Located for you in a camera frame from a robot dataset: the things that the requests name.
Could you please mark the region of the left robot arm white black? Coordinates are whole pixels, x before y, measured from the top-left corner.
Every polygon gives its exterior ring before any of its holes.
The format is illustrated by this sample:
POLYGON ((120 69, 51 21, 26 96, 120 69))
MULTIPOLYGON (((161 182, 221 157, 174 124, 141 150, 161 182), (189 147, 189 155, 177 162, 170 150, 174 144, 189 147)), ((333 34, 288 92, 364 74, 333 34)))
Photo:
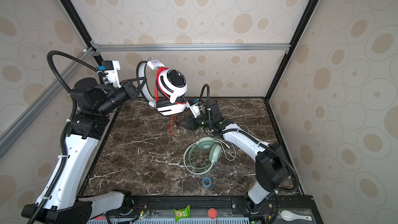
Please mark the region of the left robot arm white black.
POLYGON ((102 139, 109 115, 128 100, 136 100, 146 86, 146 77, 116 83, 99 84, 92 77, 78 81, 71 89, 58 72, 53 56, 69 58, 102 75, 115 68, 110 62, 93 67, 61 51, 50 51, 47 61, 56 79, 72 99, 73 108, 60 137, 61 154, 55 170, 36 203, 24 206, 21 215, 30 224, 85 224, 115 209, 124 214, 133 210, 131 193, 123 190, 78 198, 78 186, 89 160, 102 139))

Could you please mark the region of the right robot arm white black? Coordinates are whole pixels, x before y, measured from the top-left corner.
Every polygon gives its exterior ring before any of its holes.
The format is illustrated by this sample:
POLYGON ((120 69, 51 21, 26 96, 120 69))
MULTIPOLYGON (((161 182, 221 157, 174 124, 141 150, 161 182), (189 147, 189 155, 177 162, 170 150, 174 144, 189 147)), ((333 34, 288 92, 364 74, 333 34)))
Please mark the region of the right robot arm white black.
POLYGON ((226 148, 235 145, 255 162, 256 182, 245 195, 245 204, 250 212, 256 212, 265 199, 276 195, 279 190, 296 192, 299 189, 298 174, 283 148, 277 143, 261 141, 244 131, 229 118, 224 117, 217 101, 209 96, 187 101, 192 115, 180 119, 179 126, 189 131, 207 128, 209 135, 191 144, 183 155, 185 168, 194 175, 204 175, 211 171, 226 148), (209 164, 197 167, 192 162, 196 149, 209 150, 209 164))

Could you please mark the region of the black white headphones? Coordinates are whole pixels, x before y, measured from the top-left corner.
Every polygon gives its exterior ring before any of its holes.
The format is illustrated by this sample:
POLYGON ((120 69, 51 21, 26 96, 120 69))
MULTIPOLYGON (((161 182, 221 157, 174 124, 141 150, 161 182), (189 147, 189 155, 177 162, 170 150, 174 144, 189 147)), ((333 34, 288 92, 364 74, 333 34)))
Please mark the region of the black white headphones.
POLYGON ((183 74, 175 69, 165 67, 158 60, 141 61, 136 68, 136 76, 139 80, 146 79, 146 68, 155 71, 155 83, 153 96, 146 82, 142 97, 148 104, 156 108, 163 116, 182 113, 187 107, 187 99, 184 94, 187 92, 187 80, 183 74))

